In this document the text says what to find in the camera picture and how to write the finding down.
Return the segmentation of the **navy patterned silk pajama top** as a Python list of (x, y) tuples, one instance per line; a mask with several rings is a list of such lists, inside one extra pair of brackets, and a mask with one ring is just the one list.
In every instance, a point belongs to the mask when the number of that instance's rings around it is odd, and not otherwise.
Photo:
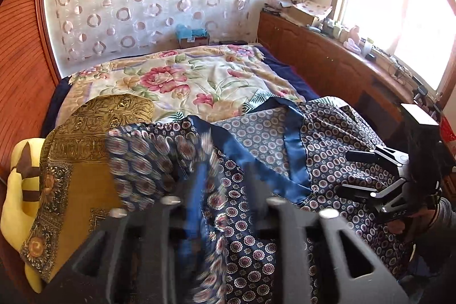
[(182, 200), (172, 217), (181, 220), (184, 235), (170, 237), (175, 303), (273, 303), (277, 247), (254, 236), (249, 166), (274, 196), (295, 206), (308, 195), (308, 173), (298, 108), (269, 99), (255, 113), (273, 114), (282, 126), (280, 152), (297, 161), (289, 176), (254, 157), (224, 127), (197, 117), (128, 124), (107, 135), (110, 170), (128, 213), (166, 196)]

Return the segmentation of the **gold patterned pillow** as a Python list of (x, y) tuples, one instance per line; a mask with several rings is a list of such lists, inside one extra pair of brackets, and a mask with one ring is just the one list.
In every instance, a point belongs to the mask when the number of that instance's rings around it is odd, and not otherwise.
[(108, 166), (107, 133), (151, 123), (151, 100), (131, 94), (98, 96), (45, 139), (39, 159), (39, 208), (20, 255), (50, 282), (109, 210), (121, 207)]

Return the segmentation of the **wooden sideboard cabinet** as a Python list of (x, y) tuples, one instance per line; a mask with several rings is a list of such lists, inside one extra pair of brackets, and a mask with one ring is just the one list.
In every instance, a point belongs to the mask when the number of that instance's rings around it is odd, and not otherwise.
[(260, 13), (257, 40), (316, 94), (345, 100), (386, 145), (406, 149), (400, 105), (413, 101), (412, 89), (393, 78), (392, 72), (349, 52), (331, 38), (267, 12)]

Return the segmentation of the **pink figurine on sideboard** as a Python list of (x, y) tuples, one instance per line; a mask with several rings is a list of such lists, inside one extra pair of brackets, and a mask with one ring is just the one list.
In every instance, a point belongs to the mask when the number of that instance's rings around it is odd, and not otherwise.
[(353, 26), (348, 34), (347, 40), (343, 43), (345, 49), (360, 55), (361, 49), (359, 48), (360, 37), (358, 25)]

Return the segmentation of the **yellow plush toy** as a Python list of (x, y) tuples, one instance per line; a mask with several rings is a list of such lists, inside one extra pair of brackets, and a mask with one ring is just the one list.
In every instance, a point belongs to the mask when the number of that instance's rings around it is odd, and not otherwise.
[(42, 280), (19, 251), (39, 208), (39, 158), (43, 138), (18, 142), (10, 158), (5, 196), (1, 198), (1, 263), (25, 293), (42, 291)]

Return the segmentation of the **cardboard box on sideboard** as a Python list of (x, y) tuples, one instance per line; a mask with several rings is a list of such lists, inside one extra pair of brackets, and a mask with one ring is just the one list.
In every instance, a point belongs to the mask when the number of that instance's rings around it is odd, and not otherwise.
[(331, 13), (331, 10), (331, 5), (320, 5), (313, 1), (305, 1), (287, 8), (286, 13), (290, 18), (300, 22), (302, 25), (315, 26), (325, 19)]

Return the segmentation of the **box with blue items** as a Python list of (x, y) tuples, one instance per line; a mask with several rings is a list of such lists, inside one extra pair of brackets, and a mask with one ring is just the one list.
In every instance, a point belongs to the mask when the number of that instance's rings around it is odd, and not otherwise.
[(208, 46), (210, 35), (205, 28), (190, 28), (182, 24), (176, 25), (176, 39), (180, 49), (196, 46)]

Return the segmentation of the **wooden louvered wardrobe door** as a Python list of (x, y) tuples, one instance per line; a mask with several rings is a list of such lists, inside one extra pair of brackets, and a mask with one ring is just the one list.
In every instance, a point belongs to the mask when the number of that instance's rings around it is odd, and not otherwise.
[(42, 0), (1, 3), (1, 173), (13, 146), (38, 137), (60, 80), (45, 33)]

